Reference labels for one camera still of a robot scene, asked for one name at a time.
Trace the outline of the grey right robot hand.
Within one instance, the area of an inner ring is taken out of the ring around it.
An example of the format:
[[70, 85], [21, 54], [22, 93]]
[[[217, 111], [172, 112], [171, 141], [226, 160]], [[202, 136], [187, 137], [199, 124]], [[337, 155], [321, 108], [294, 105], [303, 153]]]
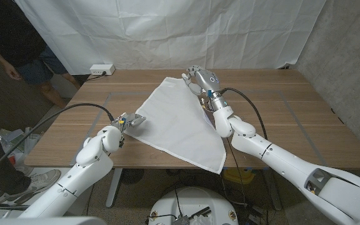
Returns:
[[188, 73], [181, 76], [186, 86], [197, 96], [204, 94], [209, 98], [210, 110], [217, 111], [228, 106], [220, 93], [220, 82], [214, 72], [200, 66], [192, 66], [187, 69]]

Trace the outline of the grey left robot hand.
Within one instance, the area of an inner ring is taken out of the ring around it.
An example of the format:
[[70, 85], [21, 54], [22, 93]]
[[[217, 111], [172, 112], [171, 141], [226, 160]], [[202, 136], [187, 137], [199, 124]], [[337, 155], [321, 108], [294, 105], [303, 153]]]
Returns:
[[119, 117], [117, 117], [111, 125], [118, 128], [121, 132], [125, 131], [127, 128], [135, 127], [140, 125], [146, 120], [146, 117], [131, 113], [128, 114], [126, 112], [122, 113]]

